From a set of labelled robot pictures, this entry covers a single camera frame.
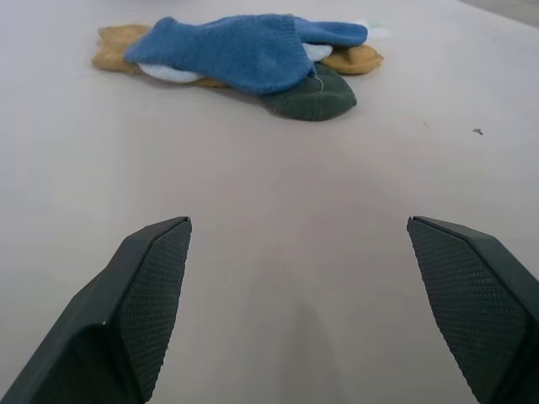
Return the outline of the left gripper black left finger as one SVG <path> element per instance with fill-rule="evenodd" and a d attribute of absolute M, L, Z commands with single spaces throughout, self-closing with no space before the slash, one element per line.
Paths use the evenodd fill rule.
<path fill-rule="evenodd" d="M 147 404 L 179 308 L 192 223 L 129 235 L 79 290 L 0 404 Z"/>

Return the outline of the pale grey-white sock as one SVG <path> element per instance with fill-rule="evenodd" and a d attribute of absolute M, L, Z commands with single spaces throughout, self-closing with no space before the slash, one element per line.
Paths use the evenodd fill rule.
<path fill-rule="evenodd" d="M 302 47 L 307 54 L 307 58 L 313 62 L 321 61 L 330 56 L 333 52 L 333 47 L 331 45 L 303 43 Z M 165 82 L 176 82 L 180 84 L 193 83 L 195 85 L 210 88 L 225 87 L 225 84 L 203 77 L 196 72 L 181 71 L 170 66 L 156 64 L 138 64 L 137 66 L 142 73 Z"/>

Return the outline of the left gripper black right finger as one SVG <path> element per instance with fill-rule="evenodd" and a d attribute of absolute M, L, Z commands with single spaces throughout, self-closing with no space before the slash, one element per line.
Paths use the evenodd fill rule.
<path fill-rule="evenodd" d="M 412 216 L 430 308 L 479 404 L 539 404 L 539 280 L 496 238 Z"/>

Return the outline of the tan sock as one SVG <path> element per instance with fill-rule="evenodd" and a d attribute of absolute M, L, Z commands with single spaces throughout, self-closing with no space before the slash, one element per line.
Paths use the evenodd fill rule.
<path fill-rule="evenodd" d="M 381 66 L 384 57 L 369 45 L 335 47 L 332 53 L 320 61 L 342 75 L 363 75 Z"/>
<path fill-rule="evenodd" d="M 150 26 L 143 24 L 99 28 L 99 47 L 92 59 L 93 66 L 108 72 L 146 75 L 141 72 L 138 64 L 126 61 L 124 54 L 131 45 L 151 29 Z"/>

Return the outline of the dark green sock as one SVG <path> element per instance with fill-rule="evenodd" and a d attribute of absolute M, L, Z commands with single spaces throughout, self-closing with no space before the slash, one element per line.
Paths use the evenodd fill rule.
<path fill-rule="evenodd" d="M 348 83 L 333 69 L 315 64 L 315 74 L 280 93 L 262 95 L 273 113 L 291 120 L 320 122 L 353 109 L 356 97 Z"/>

